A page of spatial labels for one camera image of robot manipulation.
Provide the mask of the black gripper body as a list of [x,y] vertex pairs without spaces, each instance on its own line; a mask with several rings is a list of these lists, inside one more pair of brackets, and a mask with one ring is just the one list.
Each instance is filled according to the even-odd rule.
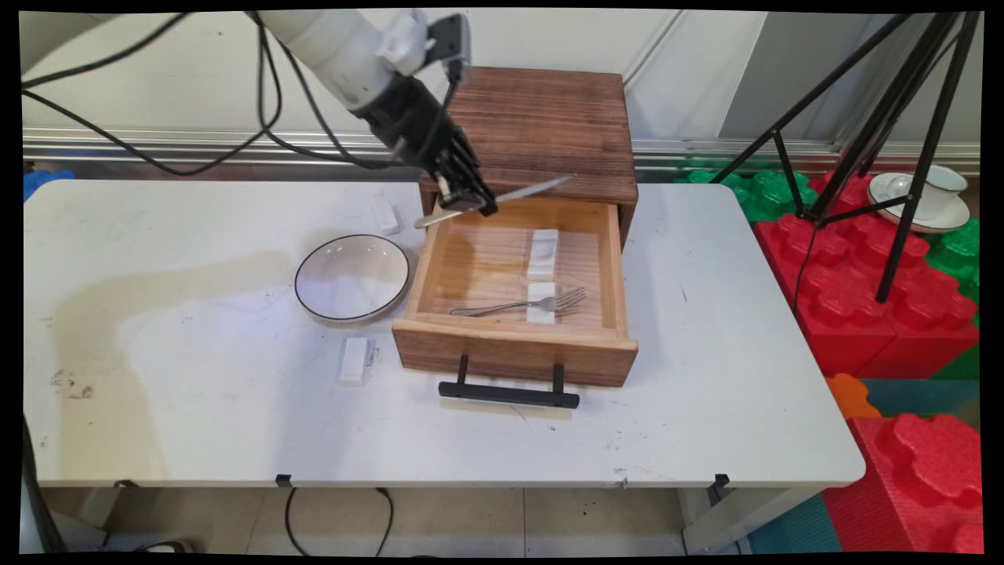
[[398,157],[406,165],[423,169],[435,180],[445,178],[450,187],[479,187],[479,161],[447,110],[456,90],[456,83],[450,82],[444,100],[439,100],[416,76],[392,75],[376,99],[351,113],[389,148],[404,142]]

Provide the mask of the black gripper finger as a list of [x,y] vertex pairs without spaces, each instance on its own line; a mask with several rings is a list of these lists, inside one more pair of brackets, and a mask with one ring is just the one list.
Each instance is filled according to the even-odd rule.
[[478,162],[470,156],[461,157],[461,186],[463,193],[476,203],[482,216],[491,216],[498,211],[494,193],[484,181]]
[[463,170],[440,170],[435,174],[441,209],[472,208],[472,180]]

